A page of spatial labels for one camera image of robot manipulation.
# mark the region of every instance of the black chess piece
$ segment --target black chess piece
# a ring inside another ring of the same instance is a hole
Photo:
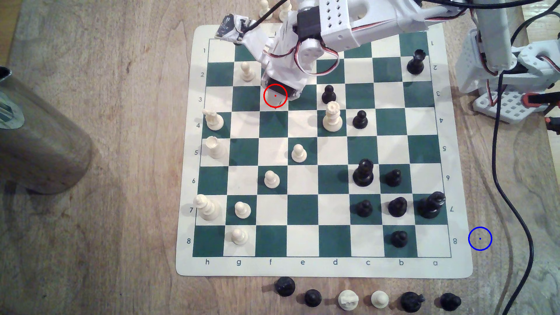
[[[325,104],[327,104],[330,101],[336,101],[337,100],[337,95],[334,92],[334,88],[333,88],[332,85],[327,85],[325,87],[325,91],[323,92],[323,95],[321,95],[321,100]]]
[[[321,297],[321,292],[315,289],[310,289],[305,293],[304,300],[305,305],[309,307],[317,307],[319,306],[319,304],[321,304],[323,297]]]
[[[358,163],[358,168],[352,174],[352,179],[356,185],[366,187],[374,181],[373,174],[374,163],[368,159],[362,159]]]
[[[443,293],[440,297],[440,304],[445,311],[453,312],[461,306],[461,298],[453,293]]]
[[[367,126],[366,111],[360,110],[358,114],[352,120],[352,125],[356,129],[364,129]]]
[[[418,295],[414,292],[405,292],[400,296],[400,305],[403,307],[405,312],[415,313],[418,312],[422,306],[422,302],[425,300],[426,299],[422,294]]]
[[[401,248],[408,244],[408,234],[405,231],[395,231],[391,234],[391,244],[394,247]]]
[[[445,204],[445,195],[442,192],[433,192],[426,198],[420,199],[418,210],[426,219],[433,219],[440,214],[441,207]]]
[[[414,56],[407,64],[407,71],[413,75],[419,75],[424,71],[424,59],[426,57],[426,53],[424,50],[416,49],[414,52]]]
[[[296,283],[290,277],[280,277],[274,283],[274,289],[281,297],[288,297],[296,290]]]
[[[401,181],[400,169],[394,169],[385,174],[385,183],[391,187],[397,187]]]
[[[387,205],[389,214],[394,217],[401,217],[407,212],[407,200],[404,197],[397,197]]]

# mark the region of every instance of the white pawn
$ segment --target white pawn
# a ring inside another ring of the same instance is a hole
[[[247,232],[245,232],[241,229],[234,229],[231,232],[231,241],[234,242],[237,245],[243,245],[243,244],[247,243],[248,239],[249,239],[249,236],[247,235]]]
[[[220,214],[220,205],[206,198],[203,194],[198,194],[193,203],[200,210],[200,217],[206,221],[212,221]]]
[[[340,104],[330,101],[326,105],[326,115],[323,118],[323,127],[330,132],[339,131],[342,128],[342,118],[340,117]]]
[[[268,7],[268,1],[267,0],[260,0],[259,17],[263,17],[263,15],[265,15],[269,10],[270,10],[270,8]],[[272,18],[272,14],[269,15],[266,18],[266,20],[270,20],[271,18]]]
[[[375,291],[371,294],[371,304],[376,308],[384,308],[389,304],[389,296],[383,291]]]
[[[264,173],[264,184],[268,188],[276,188],[280,185],[280,177],[275,172],[267,170],[267,172]]]
[[[206,124],[210,130],[216,131],[223,127],[223,118],[218,113],[207,109],[203,109],[202,113],[204,114]]]
[[[304,147],[300,144],[296,144],[293,146],[292,151],[292,160],[296,163],[301,163],[307,159],[307,151],[305,151]]]
[[[241,79],[245,82],[251,82],[254,78],[255,71],[251,70],[247,61],[243,61],[241,63]]]
[[[251,206],[245,202],[237,201],[235,203],[235,215],[239,219],[247,219],[251,215]]]

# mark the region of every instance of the black pawn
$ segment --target black pawn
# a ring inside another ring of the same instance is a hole
[[[352,179],[356,185],[366,187],[374,181],[374,163],[368,159],[363,159],[358,163],[358,168],[352,174]]]
[[[391,187],[397,187],[400,185],[401,173],[400,169],[394,169],[387,174],[385,174],[385,183]]]
[[[387,205],[389,214],[394,217],[401,217],[407,212],[407,200],[404,197],[397,197]]]
[[[461,298],[453,293],[443,293],[440,297],[441,308],[445,311],[453,312],[461,306]]]
[[[407,64],[407,70],[413,75],[419,75],[424,70],[424,58],[426,53],[424,50],[416,49],[414,56]]]
[[[405,292],[400,296],[400,305],[403,307],[405,312],[415,313],[418,312],[422,306],[422,302],[425,300],[426,299],[422,294],[418,295],[414,292]]]
[[[288,297],[296,290],[296,283],[290,277],[280,277],[274,283],[274,289],[281,297]]]
[[[408,234],[405,231],[395,231],[391,234],[391,244],[394,247],[402,248],[408,243]]]
[[[358,114],[354,117],[352,121],[352,125],[356,129],[364,129],[367,126],[367,118],[366,112],[364,110],[360,110]]]
[[[321,292],[315,289],[307,290],[304,299],[305,299],[305,305],[309,307],[317,307],[319,306],[319,304],[321,304],[321,301],[323,300],[323,298],[321,297]]]
[[[333,88],[332,85],[327,85],[325,87],[325,91],[323,92],[323,95],[321,96],[321,100],[325,104],[327,104],[330,101],[336,101],[337,100],[337,95],[334,93],[334,88]]]

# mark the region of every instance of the green square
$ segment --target green square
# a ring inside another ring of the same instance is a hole
[[[222,257],[224,225],[197,225],[194,227],[193,257]]]
[[[333,59],[320,59],[317,60],[317,72],[326,71],[329,69],[335,60]],[[338,66],[328,75],[317,77],[317,84],[334,84],[344,83],[344,60],[341,59]]]
[[[401,82],[400,57],[374,58],[374,82]]]
[[[245,219],[240,219],[235,214],[235,204],[245,202],[251,207],[251,214]],[[256,196],[227,196],[226,225],[255,225],[256,224]]]
[[[201,166],[198,169],[197,192],[208,195],[227,194],[227,169],[227,166]]]
[[[216,138],[229,138],[231,130],[231,112],[218,113],[223,118],[223,127],[219,130],[212,130],[208,128],[206,119],[202,118],[202,139],[206,139],[209,136],[215,136]]]
[[[407,134],[407,119],[404,108],[383,108],[375,110],[378,136]]]
[[[230,165],[258,165],[259,139],[230,139]]]
[[[271,170],[280,177],[280,185],[276,188],[268,188],[264,184],[264,173]],[[287,194],[288,193],[288,166],[287,165],[274,165],[274,166],[259,166],[258,184],[256,188],[257,194]]]
[[[255,257],[285,257],[286,230],[285,225],[257,225]]]
[[[350,226],[319,225],[319,257],[350,256]]]
[[[405,231],[408,235],[408,243],[401,248],[394,247],[391,244],[391,235],[395,231]],[[418,251],[416,249],[416,228],[414,225],[384,225],[383,226],[383,243],[385,247],[385,257],[390,258],[417,258]]]
[[[426,198],[428,197],[430,194],[429,193],[415,193],[412,195],[412,201],[414,204],[414,221],[416,224],[418,225],[447,225],[447,207],[444,203],[443,206],[441,206],[440,209],[440,214],[438,214],[435,218],[433,219],[426,219],[425,217],[421,216],[419,213],[419,202],[420,199],[422,198]]]
[[[437,135],[408,136],[411,163],[440,163],[440,143]]]
[[[316,194],[289,194],[288,225],[319,224],[318,204]]]
[[[318,165],[319,193],[348,193],[347,165]]]
[[[260,86],[234,86],[231,110],[232,112],[258,112],[261,98]]]
[[[432,81],[403,82],[405,107],[434,107]]]
[[[206,86],[232,86],[234,84],[233,62],[209,62],[206,70]]]
[[[342,118],[342,127],[335,132],[330,132],[323,127],[323,118],[326,115],[326,110],[317,111],[317,135],[319,137],[343,137],[346,136],[346,110],[340,110],[340,118]]]
[[[358,203],[369,200],[374,211],[368,217],[356,214]],[[376,224],[381,225],[381,195],[379,194],[351,194],[350,195],[350,224]]]
[[[361,159],[370,159],[377,164],[377,137],[348,137],[348,163],[358,164]]]
[[[298,143],[307,152],[307,159],[301,163],[292,160],[293,146]],[[317,138],[288,138],[288,165],[317,165]]]
[[[399,34],[400,55],[413,56],[416,49],[424,50],[428,54],[428,37],[426,32]]]
[[[301,91],[300,98],[288,103],[290,110],[315,110],[317,109],[317,86],[308,84]]]
[[[346,108],[347,109],[375,108],[374,84],[373,83],[346,84]]]
[[[401,182],[397,187],[391,187],[385,183],[385,174],[399,169]],[[412,193],[410,181],[410,164],[379,164],[379,181],[381,182],[381,193]]]

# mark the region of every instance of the white square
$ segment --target white square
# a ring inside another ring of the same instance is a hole
[[[437,135],[436,111],[433,107],[405,108],[404,115],[407,135]]]
[[[374,61],[372,58],[350,58],[344,60],[344,81],[348,83],[372,83]]]
[[[288,137],[316,137],[317,111],[290,110],[288,111]]]
[[[348,164],[348,141],[346,137],[317,138],[317,164]]]
[[[234,229],[241,229],[247,233],[247,243],[237,245],[231,241],[231,233]],[[226,225],[226,236],[223,240],[224,256],[255,256],[255,225]]]
[[[320,194],[319,225],[349,225],[350,195]]]
[[[367,126],[364,129],[356,129],[352,125],[354,117],[360,109],[346,110],[346,135],[347,136],[377,136],[377,120],[375,119],[375,109],[361,109],[366,112]]]
[[[418,257],[451,257],[447,225],[416,225]]]
[[[288,195],[259,194],[256,197],[257,225],[287,225]]]
[[[260,138],[259,165],[288,165],[288,138]]]
[[[227,194],[256,194],[259,167],[229,166],[227,172]]]
[[[385,257],[382,225],[351,225],[350,247],[353,257]]]
[[[288,165],[288,194],[318,194],[317,165]]]
[[[411,164],[410,181],[413,193],[433,193],[444,191],[442,182],[441,164]]]
[[[408,136],[377,136],[379,164],[409,164]]]
[[[404,87],[402,82],[374,83],[375,108],[404,108]]]
[[[288,225],[286,255],[295,257],[319,256],[318,225]]]
[[[218,113],[231,112],[233,86],[207,86],[204,108]]]
[[[389,202],[398,197],[403,197],[407,200],[407,211],[401,217],[393,217],[389,214]],[[381,194],[381,222],[383,225],[414,225],[416,220],[414,218],[414,201],[410,193],[382,193]]]
[[[231,112],[231,138],[258,138],[259,112]]]
[[[235,60],[235,45],[229,41],[210,39],[208,62],[233,62]]]

